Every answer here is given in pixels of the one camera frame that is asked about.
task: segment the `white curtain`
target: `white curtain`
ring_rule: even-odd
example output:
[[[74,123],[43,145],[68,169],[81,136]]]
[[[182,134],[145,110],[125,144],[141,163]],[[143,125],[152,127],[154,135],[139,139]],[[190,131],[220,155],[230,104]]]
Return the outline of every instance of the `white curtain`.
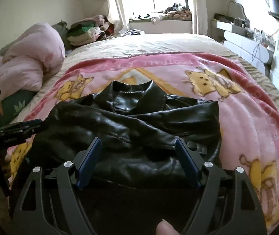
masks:
[[[206,0],[192,0],[192,27],[194,34],[208,34],[208,14]]]
[[[123,6],[126,0],[107,0],[109,13],[107,19],[114,24],[114,33],[120,36],[129,30],[130,18],[126,16],[126,10]]]

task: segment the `pink blanket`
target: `pink blanket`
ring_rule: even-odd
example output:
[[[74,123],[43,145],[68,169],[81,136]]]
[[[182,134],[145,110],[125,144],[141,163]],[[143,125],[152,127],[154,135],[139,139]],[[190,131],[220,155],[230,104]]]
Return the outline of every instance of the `pink blanket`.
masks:
[[[59,72],[63,61],[59,33],[47,23],[31,26],[0,56],[1,100],[20,89],[39,91],[43,80]]]
[[[225,169],[242,166],[262,204],[267,229],[279,223],[279,112],[242,66],[203,53],[158,54],[98,59],[70,68],[26,120],[45,119],[60,101],[102,91],[118,80],[130,85],[149,80],[166,93],[219,101],[220,159]],[[13,178],[32,138],[9,149]]]

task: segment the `green pillow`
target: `green pillow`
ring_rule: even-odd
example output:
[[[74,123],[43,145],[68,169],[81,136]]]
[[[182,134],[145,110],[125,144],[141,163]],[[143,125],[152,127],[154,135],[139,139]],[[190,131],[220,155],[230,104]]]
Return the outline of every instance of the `green pillow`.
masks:
[[[67,23],[65,21],[60,21],[58,24],[51,26],[54,28],[60,35],[63,43],[65,51],[73,49],[72,45],[68,41],[68,28]]]
[[[9,124],[29,104],[37,92],[19,90],[1,102],[0,127]]]

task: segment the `leaf print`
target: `leaf print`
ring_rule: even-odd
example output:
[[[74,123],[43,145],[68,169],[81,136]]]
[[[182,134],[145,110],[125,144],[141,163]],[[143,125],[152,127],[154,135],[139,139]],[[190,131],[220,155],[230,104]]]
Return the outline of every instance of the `leaf print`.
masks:
[[[20,109],[19,109],[19,107],[17,105],[15,105],[14,107],[15,107],[16,112],[20,111]]]

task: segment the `metal screw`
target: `metal screw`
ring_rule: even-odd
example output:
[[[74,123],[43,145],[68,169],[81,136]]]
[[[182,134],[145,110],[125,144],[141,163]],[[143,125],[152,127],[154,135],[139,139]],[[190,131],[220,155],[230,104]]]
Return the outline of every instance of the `metal screw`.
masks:
[[[211,168],[213,166],[213,163],[212,162],[205,162],[205,166],[207,168]]]
[[[236,171],[239,172],[239,173],[243,173],[244,172],[244,169],[242,167],[237,167],[236,168]]]
[[[36,167],[33,168],[33,172],[34,172],[34,173],[37,173],[37,172],[39,172],[40,170],[41,170],[41,168],[38,167],[38,166],[36,166]]]
[[[64,166],[65,167],[71,167],[73,165],[73,162],[71,162],[71,161],[66,161],[65,163],[64,163]]]

